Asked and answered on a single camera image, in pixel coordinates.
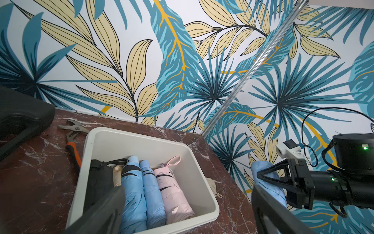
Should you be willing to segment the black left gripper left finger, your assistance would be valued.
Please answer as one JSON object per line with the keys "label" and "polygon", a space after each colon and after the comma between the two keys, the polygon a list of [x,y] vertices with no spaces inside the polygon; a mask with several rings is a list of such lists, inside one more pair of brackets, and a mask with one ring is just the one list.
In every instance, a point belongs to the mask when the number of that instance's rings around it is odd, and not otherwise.
{"label": "black left gripper left finger", "polygon": [[118,234],[125,202],[124,188],[116,186],[63,233]]}

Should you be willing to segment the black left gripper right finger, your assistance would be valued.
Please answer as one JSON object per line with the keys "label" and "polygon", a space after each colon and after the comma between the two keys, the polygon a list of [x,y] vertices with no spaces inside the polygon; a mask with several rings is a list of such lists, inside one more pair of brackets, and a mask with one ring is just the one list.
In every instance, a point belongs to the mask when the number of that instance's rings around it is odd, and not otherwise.
{"label": "black left gripper right finger", "polygon": [[252,208],[259,234],[314,233],[258,185],[252,192]]}

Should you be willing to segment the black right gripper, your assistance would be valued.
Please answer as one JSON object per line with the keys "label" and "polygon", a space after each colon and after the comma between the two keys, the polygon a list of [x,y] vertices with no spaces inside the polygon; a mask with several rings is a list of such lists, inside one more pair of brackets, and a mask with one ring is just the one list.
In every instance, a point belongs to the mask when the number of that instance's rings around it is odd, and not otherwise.
{"label": "black right gripper", "polygon": [[[268,176],[275,173],[279,178]],[[310,171],[305,160],[283,160],[257,173],[257,185],[262,187],[275,200],[286,200],[284,189],[271,183],[292,183],[287,190],[287,203],[295,208],[312,209],[315,201],[330,202],[344,207],[351,204],[351,191],[341,173]]]}

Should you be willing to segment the light blue umbrella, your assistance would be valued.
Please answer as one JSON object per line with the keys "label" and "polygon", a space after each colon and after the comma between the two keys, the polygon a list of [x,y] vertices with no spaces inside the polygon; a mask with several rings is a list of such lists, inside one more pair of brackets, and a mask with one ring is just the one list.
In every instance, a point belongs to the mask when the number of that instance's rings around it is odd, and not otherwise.
{"label": "light blue umbrella", "polygon": [[273,164],[268,161],[255,161],[252,163],[251,171],[253,175],[254,184],[264,188],[265,191],[267,191],[275,200],[277,200],[280,204],[287,208],[287,202],[283,188],[265,182],[264,180],[259,179],[257,176],[257,173],[259,171],[267,169],[271,166],[273,166]]}
{"label": "light blue umbrella", "polygon": [[155,173],[147,160],[140,162],[140,169],[147,206],[147,229],[164,226],[167,217]]}

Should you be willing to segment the black umbrella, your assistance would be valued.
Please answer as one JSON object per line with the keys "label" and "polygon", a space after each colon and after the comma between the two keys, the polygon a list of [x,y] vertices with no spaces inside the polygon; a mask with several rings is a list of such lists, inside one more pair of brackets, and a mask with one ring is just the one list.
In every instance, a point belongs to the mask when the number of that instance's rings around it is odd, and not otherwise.
{"label": "black umbrella", "polygon": [[91,160],[83,206],[84,213],[114,188],[113,168],[117,165],[124,167],[126,163],[127,159],[112,160],[109,162]]}

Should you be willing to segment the white plastic storage box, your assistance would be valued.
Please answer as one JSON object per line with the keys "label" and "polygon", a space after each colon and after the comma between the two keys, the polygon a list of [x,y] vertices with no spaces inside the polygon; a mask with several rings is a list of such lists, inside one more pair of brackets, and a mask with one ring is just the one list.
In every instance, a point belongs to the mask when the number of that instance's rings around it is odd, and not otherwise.
{"label": "white plastic storage box", "polygon": [[167,163],[175,156],[181,163],[172,167],[195,217],[174,224],[146,230],[147,234],[185,234],[189,230],[215,221],[220,209],[192,150],[183,143],[106,127],[97,127],[86,137],[79,179],[69,211],[66,229],[83,216],[91,160],[111,160],[137,156],[151,167]]}

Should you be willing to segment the pink umbrella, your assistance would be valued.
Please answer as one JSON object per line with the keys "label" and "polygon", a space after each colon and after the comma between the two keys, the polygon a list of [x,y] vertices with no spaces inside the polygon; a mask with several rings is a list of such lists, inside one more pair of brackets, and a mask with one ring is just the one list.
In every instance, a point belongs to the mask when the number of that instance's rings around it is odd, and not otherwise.
{"label": "pink umbrella", "polygon": [[177,166],[180,162],[181,157],[175,156],[166,164],[154,170],[164,203],[167,224],[184,221],[195,216],[195,212],[188,203],[172,171],[172,167]]}

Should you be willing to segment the beige umbrella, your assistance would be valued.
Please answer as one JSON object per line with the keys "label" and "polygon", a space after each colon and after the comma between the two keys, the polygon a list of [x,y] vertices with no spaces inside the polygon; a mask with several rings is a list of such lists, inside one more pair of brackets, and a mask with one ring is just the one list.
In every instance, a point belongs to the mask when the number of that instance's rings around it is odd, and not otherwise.
{"label": "beige umbrella", "polygon": [[223,196],[217,192],[216,181],[208,177],[206,177],[206,181],[215,197],[222,199]]}

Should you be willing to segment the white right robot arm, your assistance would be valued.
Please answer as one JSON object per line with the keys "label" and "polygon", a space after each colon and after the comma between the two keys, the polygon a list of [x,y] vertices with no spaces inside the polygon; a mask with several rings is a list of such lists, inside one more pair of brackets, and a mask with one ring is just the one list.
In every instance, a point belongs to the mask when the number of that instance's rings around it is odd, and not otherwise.
{"label": "white right robot arm", "polygon": [[339,134],[321,152],[330,167],[312,171],[304,155],[305,144],[293,140],[276,146],[283,161],[260,170],[258,179],[287,191],[286,202],[295,208],[311,210],[315,200],[329,202],[332,208],[374,207],[374,135]]}

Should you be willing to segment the orange handled pliers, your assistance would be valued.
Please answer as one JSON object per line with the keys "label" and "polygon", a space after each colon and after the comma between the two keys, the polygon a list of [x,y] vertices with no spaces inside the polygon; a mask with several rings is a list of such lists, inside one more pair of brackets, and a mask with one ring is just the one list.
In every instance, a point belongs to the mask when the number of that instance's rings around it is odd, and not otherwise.
{"label": "orange handled pliers", "polygon": [[66,134],[67,143],[65,145],[65,149],[69,153],[73,163],[78,169],[80,169],[82,159],[79,156],[78,149],[74,140],[79,135],[79,133],[89,134],[90,131],[86,129],[80,122],[74,120],[67,120],[66,125],[58,125],[57,127],[59,129],[69,131]]}

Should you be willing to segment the right aluminium corner post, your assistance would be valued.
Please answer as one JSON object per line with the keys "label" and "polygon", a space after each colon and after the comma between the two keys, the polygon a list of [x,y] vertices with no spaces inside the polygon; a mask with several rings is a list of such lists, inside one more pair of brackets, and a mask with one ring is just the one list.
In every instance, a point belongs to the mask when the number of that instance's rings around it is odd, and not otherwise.
{"label": "right aluminium corner post", "polygon": [[279,24],[279,27],[275,30],[275,33],[270,37],[269,42],[264,46],[262,51],[259,52],[258,56],[255,57],[252,65],[250,65],[248,71],[239,80],[238,84],[232,90],[230,95],[226,98],[224,103],[219,107],[217,112],[214,114],[210,122],[202,131],[201,135],[203,138],[208,137],[212,132],[214,126],[219,121],[220,117],[223,116],[224,112],[229,108],[230,104],[233,102],[236,95],[241,91],[245,84],[252,78],[255,72],[265,63],[265,60],[270,56],[270,52],[275,48],[277,43],[286,35],[289,28],[291,28],[293,22],[302,12],[302,10],[307,6],[309,1],[298,1],[295,7],[291,9],[291,13],[285,18],[283,23]]}

